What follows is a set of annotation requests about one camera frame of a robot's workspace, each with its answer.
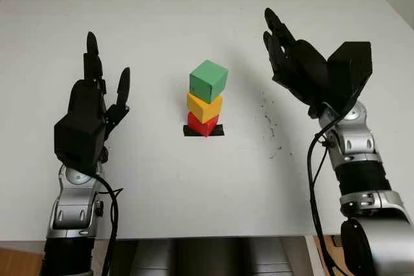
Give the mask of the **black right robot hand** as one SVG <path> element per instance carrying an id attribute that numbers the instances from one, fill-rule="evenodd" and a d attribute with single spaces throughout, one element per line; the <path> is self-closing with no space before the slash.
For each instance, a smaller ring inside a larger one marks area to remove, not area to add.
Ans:
<path id="1" fill-rule="evenodd" d="M 309 106 L 308 115 L 319 118 L 327 95 L 327 62 L 307 41 L 295 39 L 270 8 L 265 9 L 268 30 L 263 41 L 273 70 L 272 80 Z"/>

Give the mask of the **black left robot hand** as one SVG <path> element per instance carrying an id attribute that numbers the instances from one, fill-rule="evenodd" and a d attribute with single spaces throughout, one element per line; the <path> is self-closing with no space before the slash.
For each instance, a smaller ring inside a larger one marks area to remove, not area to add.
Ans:
<path id="1" fill-rule="evenodd" d="M 104 142 L 111 131 L 129 112 L 127 100 L 130 90 L 131 70 L 126 67 L 120 76 L 116 103 L 105 106 L 104 96 L 107 93 L 103 78 L 103 67 L 99 56 L 96 36 L 87 33 L 87 51 L 83 54 L 82 80 L 75 83 L 69 100 L 69 122 L 74 126 L 76 139 L 74 158 L 82 164 L 93 165 L 98 161 Z"/>

